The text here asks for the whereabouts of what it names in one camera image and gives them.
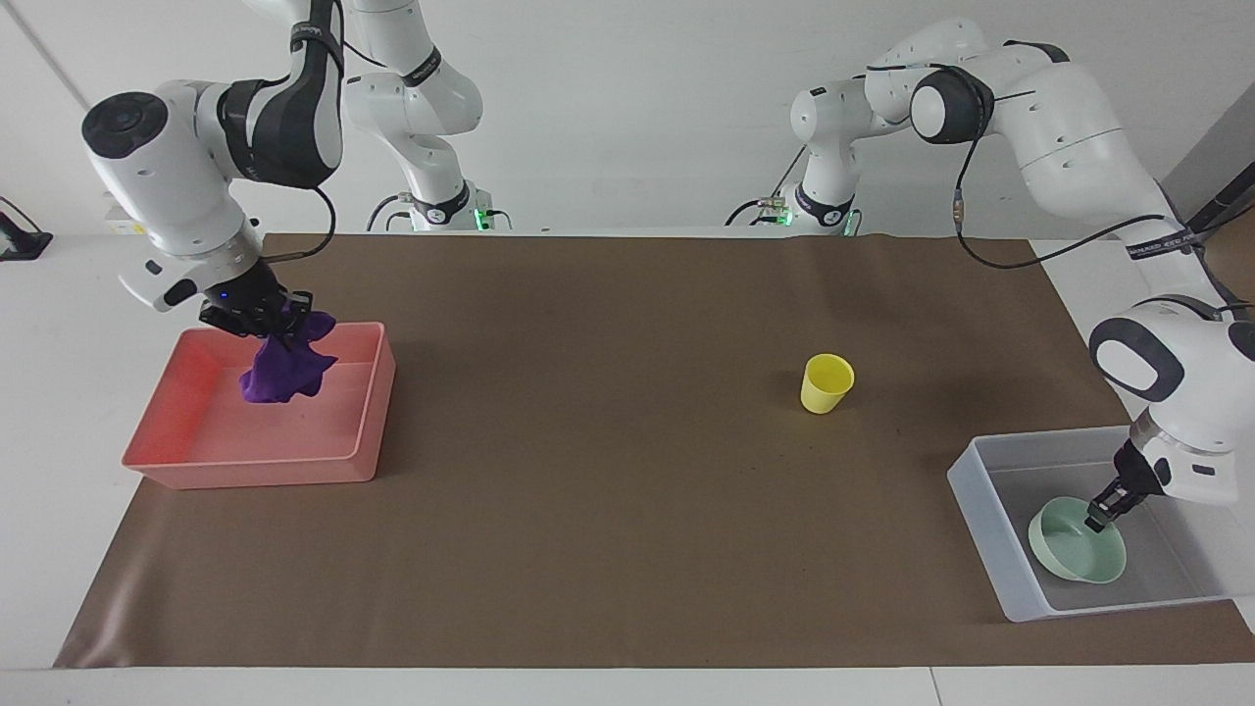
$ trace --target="gray bin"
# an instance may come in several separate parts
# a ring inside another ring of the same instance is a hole
[[[971,539],[1010,621],[1038,621],[1255,593],[1255,562],[1226,508],[1150,498],[1117,520],[1128,568],[1107,586],[1063,581],[1028,545],[1048,500],[1089,500],[1116,478],[1112,456],[1127,428],[976,438],[949,480]]]

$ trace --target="pink bin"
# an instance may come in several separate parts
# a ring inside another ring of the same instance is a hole
[[[122,465],[173,489],[360,483],[375,477],[397,361],[379,322],[338,325],[316,398],[250,405],[240,376],[260,342],[183,331]]]

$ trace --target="yellow plastic cup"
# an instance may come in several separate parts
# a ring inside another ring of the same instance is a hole
[[[802,376],[802,406],[808,413],[827,415],[855,386],[855,370],[841,356],[820,352],[806,362]]]

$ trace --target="brown paper mat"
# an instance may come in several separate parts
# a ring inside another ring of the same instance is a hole
[[[1127,423],[1040,268],[885,236],[344,237],[281,277],[389,327],[378,479],[146,482],[59,666],[1255,660],[1227,602],[1003,618],[950,464]],[[797,404],[821,350],[858,376],[827,418]]]

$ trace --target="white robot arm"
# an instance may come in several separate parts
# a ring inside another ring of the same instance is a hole
[[[88,155],[157,252],[122,281],[159,311],[203,292],[201,320],[236,335],[292,330],[309,292],[260,256],[235,178],[316,188],[340,163],[340,0],[247,0],[291,25],[291,73],[231,84],[171,82],[122,93],[83,120]]]
[[[492,196],[462,176],[457,153],[441,139],[479,124],[479,90],[444,61],[414,0],[349,0],[349,6],[368,53],[390,71],[349,79],[349,119],[400,163],[414,229],[483,227],[477,213],[492,207]]]
[[[1118,478],[1089,505],[1091,528],[1147,495],[1236,500],[1232,451],[1255,426],[1255,324],[1236,320],[1089,71],[1048,44],[989,49],[970,20],[929,26],[868,65],[866,79],[798,95],[793,128],[811,159],[787,207],[838,227],[858,179],[851,143],[906,124],[936,144],[1003,134],[1043,209],[1117,228],[1152,291],[1166,292],[1091,335],[1096,367],[1150,404],[1116,455]],[[961,228],[961,188],[954,211]]]

